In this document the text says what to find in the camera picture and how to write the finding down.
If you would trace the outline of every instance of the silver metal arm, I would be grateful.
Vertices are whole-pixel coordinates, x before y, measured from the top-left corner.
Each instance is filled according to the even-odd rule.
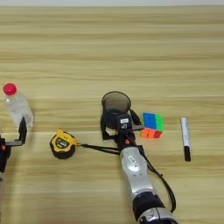
[[[147,162],[140,154],[139,149],[137,147],[123,149],[121,160],[138,223],[178,224],[158,197],[158,193],[147,175]]]

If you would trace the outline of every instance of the orange cube face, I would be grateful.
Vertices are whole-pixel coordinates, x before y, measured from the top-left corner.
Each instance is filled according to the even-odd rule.
[[[142,131],[141,131],[141,137],[148,137],[148,130],[147,129],[143,129]]]
[[[154,129],[149,129],[148,138],[154,138],[156,131]]]
[[[141,137],[154,138],[156,131],[154,129],[144,129],[141,132]]]

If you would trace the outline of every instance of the black marker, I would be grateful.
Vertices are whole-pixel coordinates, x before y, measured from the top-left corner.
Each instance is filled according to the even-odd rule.
[[[191,152],[190,152],[190,141],[189,134],[187,128],[187,120],[185,117],[181,118],[182,125],[182,135],[183,135],[183,143],[184,143],[184,151],[185,151],[185,161],[191,162]]]

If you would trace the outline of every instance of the yellow tape measure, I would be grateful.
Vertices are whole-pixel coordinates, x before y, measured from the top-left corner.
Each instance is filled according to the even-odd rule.
[[[56,135],[50,142],[50,146],[52,154],[56,158],[66,159],[74,154],[75,148],[78,147],[78,142],[73,135],[62,129],[58,129]]]

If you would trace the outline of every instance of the wood grain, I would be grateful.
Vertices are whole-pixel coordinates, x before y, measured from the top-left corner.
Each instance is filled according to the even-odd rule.
[[[3,223],[135,223],[118,157],[79,149],[54,158],[57,128],[103,143],[101,98],[126,93],[133,109],[164,116],[143,144],[173,188],[181,224],[222,224],[224,214],[224,7],[0,8],[0,83],[17,83],[35,125],[5,173]],[[16,128],[0,94],[1,133]],[[189,118],[186,163],[180,117]],[[165,189],[154,178],[164,203]]]

